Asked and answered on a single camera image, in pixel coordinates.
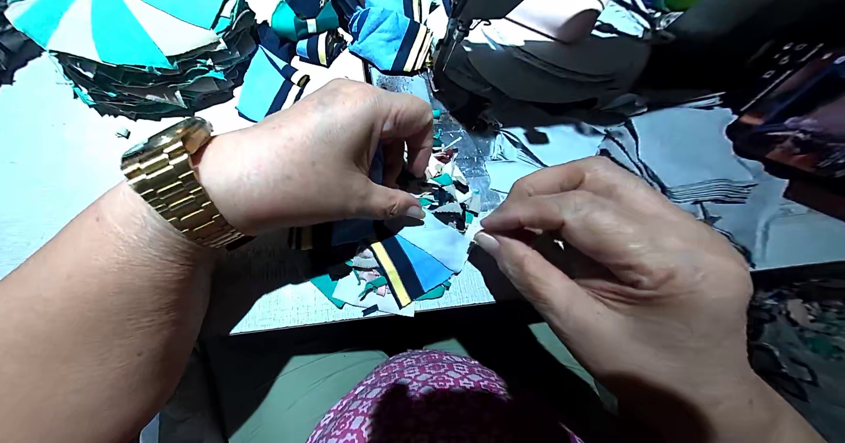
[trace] watch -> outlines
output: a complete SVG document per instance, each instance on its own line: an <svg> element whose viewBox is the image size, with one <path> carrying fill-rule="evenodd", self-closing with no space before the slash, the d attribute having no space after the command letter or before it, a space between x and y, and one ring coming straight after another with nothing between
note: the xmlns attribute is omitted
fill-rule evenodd
<svg viewBox="0 0 845 443"><path fill-rule="evenodd" d="M229 225L197 181L191 155L211 139L211 123L193 117L123 153L129 185L188 240L225 247L244 234Z"/></svg>

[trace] woman's right hand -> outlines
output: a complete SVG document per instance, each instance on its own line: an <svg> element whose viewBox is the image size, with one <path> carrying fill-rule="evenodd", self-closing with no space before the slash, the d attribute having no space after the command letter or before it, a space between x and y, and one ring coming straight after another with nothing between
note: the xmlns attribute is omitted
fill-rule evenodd
<svg viewBox="0 0 845 443"><path fill-rule="evenodd" d="M539 170L481 225L479 245L576 358L666 437L769 441L788 422L821 440L750 368L745 260L638 177L601 157ZM517 239L539 231L564 241L560 267Z"/></svg>

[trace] fingernail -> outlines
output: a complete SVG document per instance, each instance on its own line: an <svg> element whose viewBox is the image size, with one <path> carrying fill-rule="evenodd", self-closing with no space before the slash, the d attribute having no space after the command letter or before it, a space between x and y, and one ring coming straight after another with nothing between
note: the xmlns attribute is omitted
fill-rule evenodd
<svg viewBox="0 0 845 443"><path fill-rule="evenodd" d="M495 256L499 251L499 241L492 237L489 233L478 232L472 241L477 243L485 252Z"/></svg>
<svg viewBox="0 0 845 443"><path fill-rule="evenodd" d="M405 215L420 221L425 218L423 208L418 205L412 205L410 209L406 210Z"/></svg>

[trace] pink fabric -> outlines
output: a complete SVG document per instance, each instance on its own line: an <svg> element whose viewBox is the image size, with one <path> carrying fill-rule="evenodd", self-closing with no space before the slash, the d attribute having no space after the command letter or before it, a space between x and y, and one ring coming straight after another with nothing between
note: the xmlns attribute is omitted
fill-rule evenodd
<svg viewBox="0 0 845 443"><path fill-rule="evenodd" d="M539 428L529 413L515 409L501 377L476 360L407 351L334 405L308 443L561 441L561 435L583 443L560 424Z"/></svg>

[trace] woman's left hand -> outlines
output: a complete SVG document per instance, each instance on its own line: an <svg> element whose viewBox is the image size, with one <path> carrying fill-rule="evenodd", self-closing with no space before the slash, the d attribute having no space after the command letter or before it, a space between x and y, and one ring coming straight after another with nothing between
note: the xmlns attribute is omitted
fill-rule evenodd
<svg viewBox="0 0 845 443"><path fill-rule="evenodd" d="M383 144L384 184L369 180ZM256 235L348 218L422 218L395 188L404 164L421 176L432 150L431 106L410 94L335 80L255 126L214 137L195 156L199 181L227 221Z"/></svg>

